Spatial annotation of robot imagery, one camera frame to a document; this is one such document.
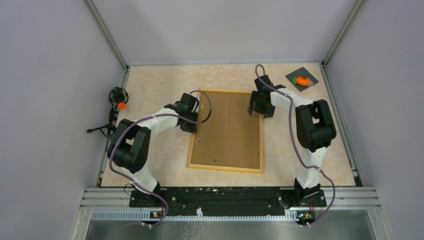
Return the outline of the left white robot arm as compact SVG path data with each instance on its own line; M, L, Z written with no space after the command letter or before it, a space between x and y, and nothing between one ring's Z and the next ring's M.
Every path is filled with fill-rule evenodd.
M195 133L200 124L199 106L197 97L183 93L180 100L156 113L139 120L122 119L118 123L107 150L109 169L133 184L147 206L156 206L161 198L160 184L147 167L151 138L174 127Z

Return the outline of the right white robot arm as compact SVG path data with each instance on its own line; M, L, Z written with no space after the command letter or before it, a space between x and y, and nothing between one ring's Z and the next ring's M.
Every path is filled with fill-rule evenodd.
M276 108L288 112L288 129L294 152L302 170L294 180L293 200L307 206L320 199L320 175L324 155L337 131L326 100L310 100L295 94L283 85L273 85L268 75L254 81L248 113L272 118Z

